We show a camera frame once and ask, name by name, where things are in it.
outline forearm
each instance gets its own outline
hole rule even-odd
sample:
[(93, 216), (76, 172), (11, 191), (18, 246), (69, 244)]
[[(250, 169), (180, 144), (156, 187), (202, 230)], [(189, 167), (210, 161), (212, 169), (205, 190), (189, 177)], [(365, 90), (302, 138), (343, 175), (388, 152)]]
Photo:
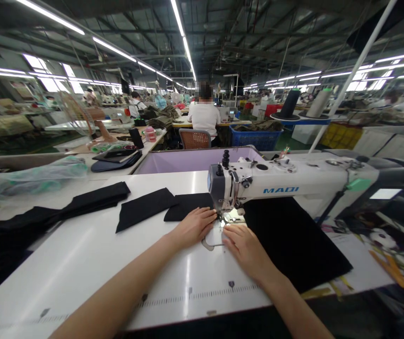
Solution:
[(176, 252), (169, 236), (163, 236), (81, 305), (51, 338), (111, 339)]
[(272, 300), (294, 339), (333, 338), (287, 277), (277, 269), (271, 277), (259, 284)]

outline hand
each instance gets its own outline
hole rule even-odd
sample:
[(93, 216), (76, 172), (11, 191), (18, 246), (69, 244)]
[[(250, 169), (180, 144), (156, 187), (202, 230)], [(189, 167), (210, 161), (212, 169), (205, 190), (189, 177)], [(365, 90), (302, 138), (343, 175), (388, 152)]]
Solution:
[(281, 274), (272, 263), (257, 236), (243, 224), (224, 226), (228, 239), (222, 242), (233, 254), (241, 268), (259, 284)]
[(182, 250), (202, 241), (213, 228), (213, 222), (216, 218), (216, 210), (211, 210), (209, 207), (197, 207), (189, 212), (169, 235), (178, 249)]

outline black thread spool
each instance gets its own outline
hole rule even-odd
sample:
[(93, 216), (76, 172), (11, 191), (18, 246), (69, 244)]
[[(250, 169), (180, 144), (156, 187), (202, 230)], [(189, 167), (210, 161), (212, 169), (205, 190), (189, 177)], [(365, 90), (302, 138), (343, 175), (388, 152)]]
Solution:
[(300, 95), (301, 95), (300, 90), (298, 89), (290, 90), (281, 111), (276, 113), (274, 116), (282, 120), (299, 120), (300, 117), (294, 115), (293, 112), (294, 109), (296, 108), (297, 100), (299, 99)]
[(133, 144), (139, 149), (144, 148), (141, 134), (139, 134), (139, 131), (137, 130), (137, 128), (129, 129), (128, 132), (130, 133), (130, 137), (133, 141)]

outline maqi logo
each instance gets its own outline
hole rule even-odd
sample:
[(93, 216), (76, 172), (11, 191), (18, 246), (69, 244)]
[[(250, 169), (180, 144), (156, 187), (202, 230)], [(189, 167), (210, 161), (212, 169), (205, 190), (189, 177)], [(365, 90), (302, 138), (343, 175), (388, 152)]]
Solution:
[(263, 193), (285, 193), (285, 192), (297, 192), (299, 187), (281, 187), (281, 188), (265, 188)]

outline yellow crate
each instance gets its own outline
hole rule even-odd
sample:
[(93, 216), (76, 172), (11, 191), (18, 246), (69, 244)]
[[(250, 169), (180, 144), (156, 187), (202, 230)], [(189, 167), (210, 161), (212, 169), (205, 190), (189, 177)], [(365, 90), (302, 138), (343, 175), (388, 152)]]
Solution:
[(325, 131), (320, 143), (329, 148), (352, 150), (361, 136), (360, 127), (333, 122)]

